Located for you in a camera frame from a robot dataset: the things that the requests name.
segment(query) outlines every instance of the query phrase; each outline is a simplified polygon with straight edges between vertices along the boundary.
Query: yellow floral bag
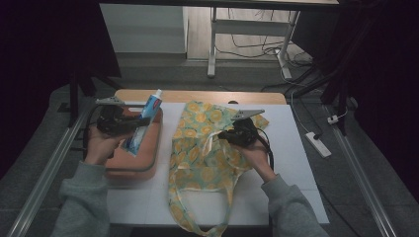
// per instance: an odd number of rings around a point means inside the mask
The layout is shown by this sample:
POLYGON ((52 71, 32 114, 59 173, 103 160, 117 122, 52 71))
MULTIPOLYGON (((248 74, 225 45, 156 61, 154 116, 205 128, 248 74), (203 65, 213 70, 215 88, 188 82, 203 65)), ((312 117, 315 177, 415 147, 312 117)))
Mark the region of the yellow floral bag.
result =
MULTIPOLYGON (((172 139, 169 170, 169 207, 175 221, 185 230, 201 236, 221 236, 227 228, 238 178, 251 169, 246 159, 226 140, 214 138, 220 130, 233 128, 231 118, 237 113, 226 107, 202 102, 185 105, 172 139), (203 231, 190 210, 182 204, 182 191, 225 191, 228 208, 224 220, 209 231, 203 231)), ((257 115, 256 127, 264 129, 268 121, 257 115)))

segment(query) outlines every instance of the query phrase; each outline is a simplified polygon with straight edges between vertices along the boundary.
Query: toothpaste tube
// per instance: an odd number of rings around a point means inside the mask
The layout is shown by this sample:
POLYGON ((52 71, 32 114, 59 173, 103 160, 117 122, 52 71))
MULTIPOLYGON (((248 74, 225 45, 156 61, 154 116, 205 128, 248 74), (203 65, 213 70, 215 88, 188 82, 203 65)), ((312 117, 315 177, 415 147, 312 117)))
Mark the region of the toothpaste tube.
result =
MULTIPOLYGON (((150 118, 150 123, 153 122, 154 117, 157 115, 157 112, 162 102, 161 94, 162 91, 159 89, 157 90, 155 95, 151 95, 148 98, 147 103, 145 103, 145 106, 142 109, 141 114, 139 115, 140 119, 150 118)), ((144 137, 147 131, 148 126, 140 126, 139 128, 137 128, 133 136, 124 141, 122 149, 135 157, 138 153, 139 146, 141 145, 142 138, 144 137)))

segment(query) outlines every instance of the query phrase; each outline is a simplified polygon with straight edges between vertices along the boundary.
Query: aluminum rail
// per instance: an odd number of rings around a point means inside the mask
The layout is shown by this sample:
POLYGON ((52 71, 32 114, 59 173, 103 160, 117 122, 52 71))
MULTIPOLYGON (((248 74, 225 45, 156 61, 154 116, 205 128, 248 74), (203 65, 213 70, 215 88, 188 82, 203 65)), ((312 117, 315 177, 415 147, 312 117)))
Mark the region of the aluminum rail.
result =
POLYGON ((61 140, 58 142, 53 151, 48 163, 42 171, 34 189, 29 195, 25 205, 15 220, 12 228, 8 233, 8 237, 25 236, 31 226, 32 221, 37 214, 42 201, 49 190, 49 187, 64 160, 70 145, 76 136, 79 127, 89 114, 90 109, 95 104, 93 98, 82 98, 80 105, 80 115, 72 127, 69 127, 64 132, 61 140))
MULTIPOLYGON (((331 113, 329 113, 327 107, 324 106, 323 108, 326 114, 332 116, 331 113)), ((355 153, 350 141, 348 140, 348 137, 342 134, 337 125, 332 124, 332 127, 333 132, 335 133, 335 136, 339 142, 339 145, 341 146, 342 151, 347 159, 349 167, 351 168, 352 173, 358 182, 358 186, 360 187, 361 192, 364 195, 364 199, 371 208, 373 217, 377 223, 377 227, 381 232, 381 235, 383 237, 396 237, 397 234, 395 232, 395 229, 392 226, 392 223, 388 218, 388 215, 385 212, 385 209, 383 208, 381 201, 376 195, 376 192, 374 191, 373 186, 371 185, 358 159, 357 154, 355 153)))

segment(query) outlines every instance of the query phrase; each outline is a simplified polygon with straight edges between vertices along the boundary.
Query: orange tray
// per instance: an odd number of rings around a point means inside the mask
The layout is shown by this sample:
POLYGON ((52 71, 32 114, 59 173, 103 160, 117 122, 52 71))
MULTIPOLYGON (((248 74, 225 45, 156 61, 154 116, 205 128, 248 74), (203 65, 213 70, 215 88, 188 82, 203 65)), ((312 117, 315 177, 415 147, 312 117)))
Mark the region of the orange tray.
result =
MULTIPOLYGON (((139 116, 124 108, 124 115, 139 116)), ((163 124, 163 111, 159 109, 154 121, 150 124, 138 149, 136 157, 118 147, 114 158, 106 163, 106 177, 109 179, 140 179, 148 180, 156 172, 157 150, 160 141, 160 131, 163 124)))

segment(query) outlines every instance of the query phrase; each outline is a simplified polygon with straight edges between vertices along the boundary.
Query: hand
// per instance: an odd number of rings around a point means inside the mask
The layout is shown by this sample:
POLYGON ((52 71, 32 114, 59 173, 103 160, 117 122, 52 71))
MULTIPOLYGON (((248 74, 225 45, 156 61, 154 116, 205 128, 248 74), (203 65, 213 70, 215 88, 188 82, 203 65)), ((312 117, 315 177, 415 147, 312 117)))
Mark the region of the hand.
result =
POLYGON ((123 139, 129 138, 133 133, 120 136, 109 136, 102 133, 96 126, 89 128, 89 144, 84 162, 92 165, 105 165, 108 158, 118 148, 123 139))
POLYGON ((231 144, 231 147, 237 149, 244 157, 246 157, 247 161, 256 170, 256 172, 258 172, 265 183, 277 177, 269 166, 266 148, 259 140, 256 140, 255 143, 248 147, 240 147, 233 144, 231 144))

